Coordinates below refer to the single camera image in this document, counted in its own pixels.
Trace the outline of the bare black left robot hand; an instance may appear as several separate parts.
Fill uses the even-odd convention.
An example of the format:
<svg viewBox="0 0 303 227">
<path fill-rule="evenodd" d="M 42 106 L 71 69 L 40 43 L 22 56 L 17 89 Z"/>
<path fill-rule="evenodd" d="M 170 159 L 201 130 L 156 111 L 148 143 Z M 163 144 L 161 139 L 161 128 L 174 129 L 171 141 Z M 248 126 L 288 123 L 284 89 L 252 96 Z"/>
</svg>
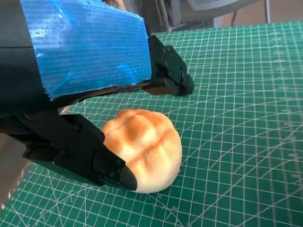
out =
<svg viewBox="0 0 303 227">
<path fill-rule="evenodd" d="M 0 131 L 23 157 L 91 185 L 159 192 L 176 179 L 180 136 L 164 114 L 126 109 L 102 129 L 60 108 L 142 90 L 190 95 L 193 79 L 137 14 L 100 0 L 0 3 Z"/>
</svg>

